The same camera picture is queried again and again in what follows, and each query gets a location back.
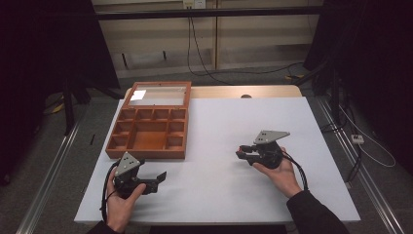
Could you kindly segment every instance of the black sleeve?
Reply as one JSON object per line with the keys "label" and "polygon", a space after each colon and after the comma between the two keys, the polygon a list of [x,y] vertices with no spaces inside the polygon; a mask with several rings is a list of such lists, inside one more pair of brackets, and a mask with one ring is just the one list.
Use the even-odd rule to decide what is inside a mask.
{"label": "black sleeve", "polygon": [[94,228],[89,230],[88,234],[119,234],[112,230],[104,221],[100,221]]}
{"label": "black sleeve", "polygon": [[310,191],[295,194],[286,205],[300,234],[349,233],[343,222]]}

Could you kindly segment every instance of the black device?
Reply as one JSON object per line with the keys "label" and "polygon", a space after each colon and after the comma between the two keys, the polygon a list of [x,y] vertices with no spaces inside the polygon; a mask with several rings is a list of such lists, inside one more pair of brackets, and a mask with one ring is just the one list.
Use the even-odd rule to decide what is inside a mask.
{"label": "black device", "polygon": [[263,130],[258,134],[254,145],[241,145],[236,154],[239,159],[247,160],[250,166],[253,163],[259,163],[268,169],[277,168],[282,159],[285,158],[298,168],[303,180],[304,190],[308,190],[307,179],[303,169],[289,154],[283,152],[276,142],[277,139],[287,136],[289,136],[289,132]]}
{"label": "black device", "polygon": [[[120,160],[118,160],[110,167],[103,185],[103,194],[100,208],[103,220],[105,222],[107,220],[106,202],[114,192],[117,192],[120,197],[127,199],[131,196],[135,188],[141,183],[146,184],[146,188],[142,193],[143,195],[158,192],[158,185],[167,178],[167,172],[158,175],[156,178],[141,179],[137,176],[137,173],[139,172],[140,166],[142,166],[143,164],[145,164],[144,159],[137,160],[133,156],[131,156],[129,152],[125,152],[124,156],[122,156]],[[109,180],[109,175],[115,167],[117,167],[114,178],[115,191],[113,191],[111,194],[108,194],[106,198],[106,188],[107,182]]]}
{"label": "black device", "polygon": [[137,176],[140,166],[145,164],[145,160],[137,160],[128,152],[124,154],[119,162],[115,173],[115,189],[118,194],[127,199],[133,193],[134,189],[140,184],[145,183],[146,188],[143,195],[158,192],[158,184],[167,178],[167,172],[158,175],[156,178],[141,179]]}

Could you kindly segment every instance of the white table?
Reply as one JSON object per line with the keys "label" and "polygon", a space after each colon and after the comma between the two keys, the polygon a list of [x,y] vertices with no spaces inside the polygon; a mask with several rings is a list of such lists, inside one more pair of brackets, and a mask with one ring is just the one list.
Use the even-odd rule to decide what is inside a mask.
{"label": "white table", "polygon": [[[341,220],[359,220],[304,97],[193,98],[189,109],[186,159],[147,161],[141,167],[141,178],[153,178],[164,171],[168,176],[159,185],[158,193],[138,199],[131,222],[145,225],[291,222],[285,205],[287,199],[269,179],[235,154],[239,145],[252,144],[261,130],[290,132],[290,136],[279,139],[278,143],[301,164],[312,193]],[[104,151],[106,143],[107,139],[75,217],[77,222],[101,220],[101,190],[114,163]],[[298,171],[296,175],[301,183]]]}

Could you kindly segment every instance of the human hand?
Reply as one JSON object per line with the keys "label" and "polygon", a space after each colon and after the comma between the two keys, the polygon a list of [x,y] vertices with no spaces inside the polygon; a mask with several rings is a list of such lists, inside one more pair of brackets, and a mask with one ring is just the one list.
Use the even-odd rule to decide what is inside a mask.
{"label": "human hand", "polygon": [[[284,147],[281,147],[282,152],[286,152]],[[287,198],[294,196],[302,191],[295,178],[294,169],[292,163],[283,158],[280,165],[275,169],[268,169],[264,165],[259,163],[252,164],[259,172],[266,175],[278,190]]]}
{"label": "human hand", "polygon": [[114,231],[123,233],[131,218],[131,212],[133,211],[134,203],[137,198],[142,195],[146,188],[146,184],[139,184],[131,196],[128,199],[123,199],[115,191],[115,185],[113,184],[113,178],[115,177],[116,168],[110,173],[106,196],[107,198],[107,225]]}

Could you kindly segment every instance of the wooden compartment box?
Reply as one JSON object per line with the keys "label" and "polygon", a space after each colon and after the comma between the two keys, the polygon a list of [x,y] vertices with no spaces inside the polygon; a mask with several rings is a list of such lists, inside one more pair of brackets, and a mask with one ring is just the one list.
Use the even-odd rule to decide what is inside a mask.
{"label": "wooden compartment box", "polygon": [[191,82],[136,82],[106,146],[110,158],[184,159]]}

